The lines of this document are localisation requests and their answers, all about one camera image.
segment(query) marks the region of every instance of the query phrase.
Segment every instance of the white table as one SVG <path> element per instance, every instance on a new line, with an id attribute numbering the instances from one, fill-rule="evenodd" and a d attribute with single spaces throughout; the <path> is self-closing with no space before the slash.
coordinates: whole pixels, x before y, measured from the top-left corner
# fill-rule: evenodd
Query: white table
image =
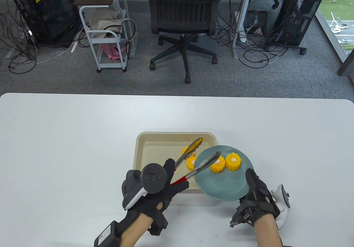
<path id="1" fill-rule="evenodd" d="M 121 183 L 143 131 L 211 132 L 270 189 L 284 184 L 284 245 L 353 246 L 353 118 L 347 100 L 5 94 L 1 246 L 93 246 L 125 215 Z M 252 227 L 229 227 L 237 203 L 212 205 L 169 207 L 167 229 L 137 246 L 257 245 Z"/>

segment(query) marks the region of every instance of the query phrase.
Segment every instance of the forearm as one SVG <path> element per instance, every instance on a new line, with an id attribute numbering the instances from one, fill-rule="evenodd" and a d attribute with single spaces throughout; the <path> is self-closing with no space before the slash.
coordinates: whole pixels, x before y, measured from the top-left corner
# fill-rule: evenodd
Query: forearm
<path id="1" fill-rule="evenodd" d="M 282 247 L 278 227 L 272 214 L 266 214 L 254 223 L 258 247 Z"/>
<path id="2" fill-rule="evenodd" d="M 153 224 L 153 221 L 151 217 L 140 214 L 138 219 L 123 232 L 119 247 L 133 247 L 151 224 Z"/>

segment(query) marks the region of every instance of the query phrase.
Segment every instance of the metal pole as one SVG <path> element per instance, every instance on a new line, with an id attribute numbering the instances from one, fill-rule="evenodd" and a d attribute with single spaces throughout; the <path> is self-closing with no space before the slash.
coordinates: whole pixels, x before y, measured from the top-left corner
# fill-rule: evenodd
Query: metal pole
<path id="1" fill-rule="evenodd" d="M 232 45 L 232 49 L 234 52 L 234 59 L 235 61 L 239 60 L 239 56 L 237 54 L 237 37 L 240 36 L 240 40 L 242 42 L 246 42 L 246 32 L 244 32 L 244 18 L 246 17 L 247 14 L 247 8 L 248 8 L 248 3 L 249 0 L 241 0 L 240 3 L 240 12 L 235 12 L 235 19 L 236 19 L 236 33 L 234 37 L 234 43 Z"/>
<path id="2" fill-rule="evenodd" d="M 125 7 L 125 11 L 127 12 L 126 17 L 127 17 L 127 18 L 130 18 L 129 12 L 128 12 L 128 3 L 127 3 L 127 0 L 124 0 L 124 7 Z M 133 36 L 133 31 L 132 31 L 132 25 L 131 25 L 131 23 L 129 23 L 128 26 L 129 26 L 130 37 L 132 37 L 132 36 Z"/>

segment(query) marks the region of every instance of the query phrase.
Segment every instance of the computer tower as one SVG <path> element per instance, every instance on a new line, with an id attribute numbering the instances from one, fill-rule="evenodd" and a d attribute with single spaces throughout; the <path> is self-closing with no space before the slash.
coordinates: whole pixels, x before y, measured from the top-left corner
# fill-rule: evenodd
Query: computer tower
<path id="1" fill-rule="evenodd" d="M 270 44 L 299 46 L 322 0 L 284 0 L 270 35 Z"/>
<path id="2" fill-rule="evenodd" d="M 80 24 L 74 0 L 14 0 L 37 44 L 70 46 Z"/>

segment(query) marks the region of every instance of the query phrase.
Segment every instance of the floor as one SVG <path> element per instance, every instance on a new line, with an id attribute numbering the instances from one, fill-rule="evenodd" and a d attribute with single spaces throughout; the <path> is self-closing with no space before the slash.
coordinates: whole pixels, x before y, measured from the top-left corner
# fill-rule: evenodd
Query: floor
<path id="1" fill-rule="evenodd" d="M 149 70 L 149 60 L 170 45 L 157 45 L 158 36 L 150 30 L 150 15 L 146 9 L 139 9 L 140 5 L 147 6 L 146 0 L 130 2 L 131 18 L 137 23 L 140 36 L 136 55 L 128 62 L 127 72 L 107 70 L 98 74 L 91 50 L 78 47 L 74 53 L 69 51 L 39 64 L 27 74 L 14 75 L 7 70 L 8 61 L 3 58 L 6 50 L 0 46 L 0 95 L 25 92 L 299 97 L 354 101 L 353 84 L 348 77 L 336 74 L 340 60 L 315 19 L 306 34 L 308 51 L 305 56 L 299 55 L 296 50 L 289 50 L 276 62 L 259 70 L 235 62 L 231 48 L 220 47 L 207 36 L 201 37 L 198 45 L 215 51 L 218 54 L 218 64 L 211 64 L 211 57 L 189 52 L 187 55 L 192 83 L 186 85 L 183 81 L 182 56 L 179 53 L 157 62 L 156 71 Z M 3 3 L 4 0 L 0 0 L 0 6 L 4 7 Z M 265 5 L 271 6 L 268 0 L 255 0 L 251 8 Z M 42 49 L 38 61 L 44 61 L 62 51 Z"/>

